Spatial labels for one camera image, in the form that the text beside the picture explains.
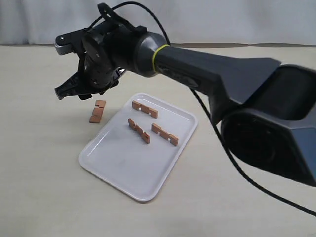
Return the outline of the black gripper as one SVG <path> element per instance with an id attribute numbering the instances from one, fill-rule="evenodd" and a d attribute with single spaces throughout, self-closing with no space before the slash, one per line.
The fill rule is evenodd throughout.
<path id="1" fill-rule="evenodd" d="M 106 21 L 88 30 L 82 38 L 86 51 L 83 65 L 78 74 L 54 89 L 58 100 L 71 96 L 87 100 L 92 94 L 104 93 L 116 83 L 118 68 L 148 76 L 148 59 L 140 49 L 147 36 L 144 26 L 130 30 Z"/>

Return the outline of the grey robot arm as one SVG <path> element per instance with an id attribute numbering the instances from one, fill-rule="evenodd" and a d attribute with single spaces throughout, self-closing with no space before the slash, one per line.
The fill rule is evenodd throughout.
<path id="1" fill-rule="evenodd" d="M 233 58 L 172 47 L 139 26 L 102 22 L 57 36 L 60 55 L 75 53 L 78 71 L 55 89 L 81 100 L 118 83 L 118 69 L 167 76 L 208 97 L 210 119 L 225 146 L 258 169 L 316 184 L 316 72 L 272 58 Z"/>

